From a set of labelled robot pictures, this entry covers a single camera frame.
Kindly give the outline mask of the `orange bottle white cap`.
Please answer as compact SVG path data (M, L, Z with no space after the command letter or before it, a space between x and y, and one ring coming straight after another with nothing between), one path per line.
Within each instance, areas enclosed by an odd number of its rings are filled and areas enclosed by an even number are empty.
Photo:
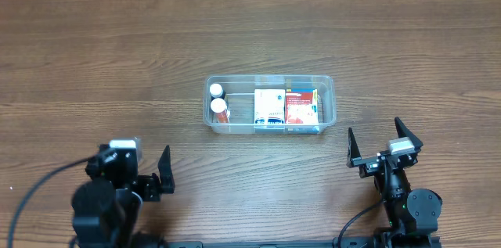
M229 111L227 103L222 98L216 98L211 101L210 104L211 111L216 116L219 123L229 122Z

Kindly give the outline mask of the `black bottle white cap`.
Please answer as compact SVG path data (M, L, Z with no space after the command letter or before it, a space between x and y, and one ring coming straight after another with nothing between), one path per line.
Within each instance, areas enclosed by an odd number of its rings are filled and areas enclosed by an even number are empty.
M211 99L225 99L225 89L219 84L214 83L209 87L209 93L211 95Z

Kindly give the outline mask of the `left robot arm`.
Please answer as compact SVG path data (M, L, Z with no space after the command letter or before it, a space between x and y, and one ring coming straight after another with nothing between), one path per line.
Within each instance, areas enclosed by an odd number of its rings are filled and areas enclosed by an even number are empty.
M175 191L170 147L158 161L158 172L139 173L139 143L112 140L99 146L85 168L91 178L72 196L73 243L79 247L166 247L164 238L134 232L145 202L159 202Z

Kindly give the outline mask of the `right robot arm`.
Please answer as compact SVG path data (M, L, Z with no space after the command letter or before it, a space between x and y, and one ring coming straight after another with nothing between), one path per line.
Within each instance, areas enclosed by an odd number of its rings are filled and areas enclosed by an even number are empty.
M395 118L396 139L374 157L363 159L355 135L348 129L348 162L357 167L361 178L374 178L380 200L356 214L333 240L334 247L368 248L418 248L440 247L440 239L432 233L438 230L438 218L442 212L442 198L430 189L412 189L405 169L418 162L423 146L399 117ZM346 237L351 224L362 215L382 205L389 226L377 228L372 236Z

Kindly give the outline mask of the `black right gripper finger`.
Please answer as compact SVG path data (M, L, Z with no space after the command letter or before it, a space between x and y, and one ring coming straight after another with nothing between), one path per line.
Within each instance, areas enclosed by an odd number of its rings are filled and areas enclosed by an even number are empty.
M361 160L361 154L359 152L359 147L353 133L353 129L348 129L348 155L347 155L347 166L357 167L359 161Z
M422 141L405 126L405 124L399 117L395 118L395 128L399 138L407 137L414 145L415 149L421 149L421 147L424 145Z

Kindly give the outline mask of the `blue VapoDrops box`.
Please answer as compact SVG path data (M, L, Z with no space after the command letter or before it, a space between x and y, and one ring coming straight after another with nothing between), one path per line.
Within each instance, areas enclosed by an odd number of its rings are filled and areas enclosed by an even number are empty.
M320 128L318 124L287 124L286 131L294 134L318 134Z

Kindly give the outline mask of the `red and white box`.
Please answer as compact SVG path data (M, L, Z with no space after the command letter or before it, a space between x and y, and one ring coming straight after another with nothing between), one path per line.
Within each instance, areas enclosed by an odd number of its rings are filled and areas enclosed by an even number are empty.
M316 89L287 89L285 122L287 124L318 124L318 91Z

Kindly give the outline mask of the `white Hansaplast box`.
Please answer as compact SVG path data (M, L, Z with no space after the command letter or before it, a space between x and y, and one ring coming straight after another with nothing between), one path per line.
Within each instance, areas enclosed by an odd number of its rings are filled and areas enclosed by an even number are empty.
M254 122L256 124L285 123L284 89L254 90Z

